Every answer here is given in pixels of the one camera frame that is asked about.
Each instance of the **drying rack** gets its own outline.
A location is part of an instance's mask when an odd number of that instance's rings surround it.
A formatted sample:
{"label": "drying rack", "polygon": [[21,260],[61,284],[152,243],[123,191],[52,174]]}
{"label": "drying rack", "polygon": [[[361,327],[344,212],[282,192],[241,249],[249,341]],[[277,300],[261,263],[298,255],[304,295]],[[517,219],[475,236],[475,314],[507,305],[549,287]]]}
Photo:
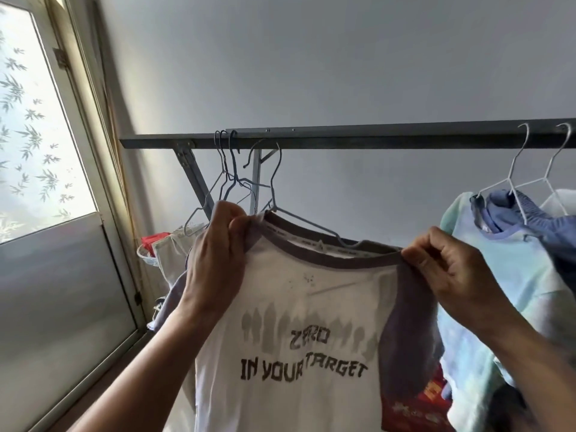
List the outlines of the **drying rack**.
{"label": "drying rack", "polygon": [[[253,151],[252,181],[260,183],[260,167],[277,150],[281,149],[516,149],[525,140],[525,128],[530,125],[527,148],[558,148],[565,139],[565,131],[556,127],[571,123],[571,119],[507,120],[507,121],[463,121],[457,123],[416,123],[341,125],[318,127],[277,127],[235,129],[232,140],[234,149]],[[228,149],[227,129],[221,137],[221,146]],[[132,135],[120,139],[126,149],[170,149],[173,150],[184,169],[192,189],[208,218],[212,216],[214,201],[194,156],[195,149],[216,149],[214,133],[178,135]],[[566,145],[576,147],[576,141]],[[262,150],[272,150],[262,157]],[[258,186],[250,201],[250,212],[258,211]]]}

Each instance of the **left hand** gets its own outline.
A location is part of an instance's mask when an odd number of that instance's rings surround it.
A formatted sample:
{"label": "left hand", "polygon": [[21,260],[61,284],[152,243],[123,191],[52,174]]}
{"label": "left hand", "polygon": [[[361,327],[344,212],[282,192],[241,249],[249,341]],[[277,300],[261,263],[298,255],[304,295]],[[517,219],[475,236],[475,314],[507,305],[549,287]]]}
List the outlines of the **left hand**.
{"label": "left hand", "polygon": [[208,229],[188,262],[186,288],[176,310],[200,318],[210,330],[238,294],[244,278],[244,236],[250,217],[237,204],[217,202]]}

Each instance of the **door hinge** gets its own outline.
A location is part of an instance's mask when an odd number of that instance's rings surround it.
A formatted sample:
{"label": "door hinge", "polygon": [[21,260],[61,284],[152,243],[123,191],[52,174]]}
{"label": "door hinge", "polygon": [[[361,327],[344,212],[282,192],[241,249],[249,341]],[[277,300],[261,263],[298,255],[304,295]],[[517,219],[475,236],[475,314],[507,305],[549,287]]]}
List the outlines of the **door hinge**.
{"label": "door hinge", "polygon": [[70,69],[70,61],[68,60],[68,54],[61,48],[53,48],[54,56],[56,56],[56,62],[58,62],[58,67],[62,70]]}

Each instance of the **light blue shirt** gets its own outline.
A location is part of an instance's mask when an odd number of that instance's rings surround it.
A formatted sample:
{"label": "light blue shirt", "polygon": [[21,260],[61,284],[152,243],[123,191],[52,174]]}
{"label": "light blue shirt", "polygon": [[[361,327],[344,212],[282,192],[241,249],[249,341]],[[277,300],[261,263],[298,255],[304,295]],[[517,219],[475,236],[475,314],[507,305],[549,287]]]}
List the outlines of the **light blue shirt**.
{"label": "light blue shirt", "polygon": [[[500,233],[483,230],[482,219],[471,209],[472,196],[467,192],[454,201],[442,218],[442,230],[480,250],[510,302],[573,362],[576,300],[548,252],[523,225]],[[483,431],[493,393],[514,382],[506,370],[500,372],[492,351],[443,309],[438,327],[445,347],[442,369],[452,388],[448,419],[457,432]]]}

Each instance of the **hand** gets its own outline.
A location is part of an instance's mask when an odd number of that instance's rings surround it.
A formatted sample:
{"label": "hand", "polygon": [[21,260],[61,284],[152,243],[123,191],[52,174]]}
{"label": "hand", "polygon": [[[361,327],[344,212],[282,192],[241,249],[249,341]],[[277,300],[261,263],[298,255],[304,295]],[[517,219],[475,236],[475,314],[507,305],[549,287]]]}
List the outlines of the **hand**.
{"label": "hand", "polygon": [[485,344],[506,328],[524,326],[477,248],[431,227],[402,256],[424,276],[446,312]]}
{"label": "hand", "polygon": [[238,294],[244,278],[244,235],[250,217],[234,203],[217,202],[208,229],[188,261],[186,288],[176,311],[211,331]]}

